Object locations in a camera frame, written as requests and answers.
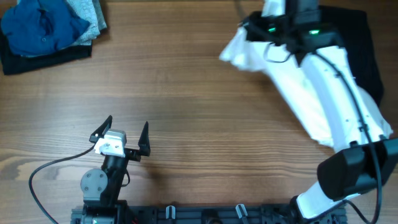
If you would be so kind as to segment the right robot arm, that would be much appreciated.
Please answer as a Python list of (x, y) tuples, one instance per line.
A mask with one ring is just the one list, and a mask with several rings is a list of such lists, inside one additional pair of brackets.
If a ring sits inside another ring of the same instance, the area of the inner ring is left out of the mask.
[(376, 192), (397, 164), (397, 141), (371, 88), (379, 88), (365, 13), (317, 1), (266, 1), (246, 15), (220, 59), (268, 75), (309, 136), (333, 149), (317, 181), (284, 212), (290, 223), (311, 223), (352, 199)]

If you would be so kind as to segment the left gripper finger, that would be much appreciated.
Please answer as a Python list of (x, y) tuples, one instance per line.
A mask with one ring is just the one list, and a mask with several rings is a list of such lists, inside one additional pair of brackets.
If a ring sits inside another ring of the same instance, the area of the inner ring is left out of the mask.
[(109, 115), (104, 123), (100, 125), (91, 135), (89, 138), (89, 142), (97, 143), (97, 141), (101, 138), (104, 138), (106, 132), (111, 128), (113, 121), (113, 117)]
[(138, 141), (139, 152), (142, 156), (150, 156), (149, 123), (146, 121)]

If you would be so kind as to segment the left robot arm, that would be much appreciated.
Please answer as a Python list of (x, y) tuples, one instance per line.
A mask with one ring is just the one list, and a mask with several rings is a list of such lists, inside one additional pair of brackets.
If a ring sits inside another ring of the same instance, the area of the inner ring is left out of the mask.
[(112, 129), (112, 116), (104, 121), (90, 136), (95, 153), (104, 156), (99, 169), (86, 172), (81, 178), (83, 208), (80, 214), (71, 217), (72, 223), (137, 223), (125, 200), (119, 200), (121, 189), (127, 186), (123, 179), (129, 176), (129, 161), (139, 162), (150, 156), (149, 123), (145, 123), (137, 145), (138, 149), (126, 147), (126, 133)]

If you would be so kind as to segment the white t-shirt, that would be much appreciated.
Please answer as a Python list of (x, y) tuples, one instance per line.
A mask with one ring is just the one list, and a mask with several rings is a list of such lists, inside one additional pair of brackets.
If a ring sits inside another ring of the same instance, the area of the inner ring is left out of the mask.
[[(262, 55), (268, 43), (251, 42), (247, 40), (247, 36), (248, 32), (244, 27), (238, 28), (236, 35), (220, 54), (220, 60), (229, 62), (243, 71), (262, 72), (267, 75), (304, 130), (317, 143), (337, 149), (358, 135), (358, 132), (354, 130), (353, 119), (344, 116), (340, 119), (344, 123), (341, 131), (343, 138), (335, 141), (315, 88), (302, 69), (298, 67), (295, 59), (290, 58), (284, 63), (266, 60)], [(342, 65), (346, 65), (351, 72), (347, 51), (343, 56)], [(373, 139), (377, 139), (379, 135), (391, 137), (393, 130), (382, 116), (379, 105), (357, 84), (356, 96), (361, 102), (361, 109), (365, 112), (365, 120), (370, 128), (371, 137)]]

